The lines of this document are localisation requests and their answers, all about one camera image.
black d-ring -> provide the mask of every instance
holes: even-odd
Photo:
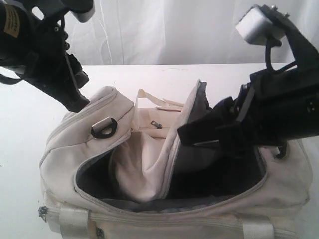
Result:
[[[116,129],[118,127],[118,123],[113,118],[111,118],[111,121],[112,121],[111,124],[105,126],[104,128],[100,129],[99,131],[95,131],[93,129],[93,127],[92,127],[91,128],[92,136],[95,137],[95,138],[110,138],[110,137],[112,137],[115,134],[115,132],[116,132]],[[108,134],[103,134],[103,131],[106,131],[108,129],[111,129],[111,132],[108,133]]]

black mechanical arm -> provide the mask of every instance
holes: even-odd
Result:
[[[236,28],[248,43],[266,46],[267,68],[250,75],[237,99],[225,98],[200,120],[180,127],[182,144],[234,157],[252,146],[277,146],[280,158],[288,140],[319,135],[319,53],[288,17],[266,5],[245,14]],[[281,46],[284,35],[295,61],[274,70],[271,48]]]
[[[64,16],[71,11],[80,22],[94,13],[93,0],[0,1],[0,66],[13,70],[19,79],[0,75],[0,82],[25,80],[60,101],[69,111],[79,112],[88,103],[79,88],[88,81],[82,66],[67,54],[70,45]],[[43,19],[32,10],[38,7]]]

white duffel bag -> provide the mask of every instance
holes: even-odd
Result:
[[[180,144],[177,129],[210,109],[198,81],[184,104],[104,87],[68,113],[40,162],[39,216],[64,239],[295,239],[312,170],[300,140],[277,159],[242,160]],[[138,99],[156,106],[139,108]]]

metal zipper pull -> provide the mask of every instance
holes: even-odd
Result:
[[[162,128],[162,125],[160,123],[157,123],[156,121],[152,121],[151,125],[154,125],[156,128]]]
[[[39,213],[39,217],[41,217],[42,220],[44,220],[44,222],[46,223],[46,214],[48,213],[48,208],[47,207],[39,207],[38,213]]]

bag handle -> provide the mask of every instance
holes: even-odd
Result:
[[[160,110],[160,111],[177,111],[177,112],[181,112],[184,104],[179,103],[179,102],[175,102],[175,101],[170,101],[170,100],[166,100],[166,99],[159,99],[153,95],[151,95],[150,93],[144,91],[143,89],[139,89],[138,94],[136,96],[136,100],[135,100],[135,113],[134,113],[134,118],[133,118],[133,122],[132,122],[132,126],[131,128],[133,130],[139,130],[140,128],[140,124],[139,124],[139,114],[138,114],[138,101],[141,98],[146,98],[149,101],[151,101],[153,104],[157,105],[156,109]]]

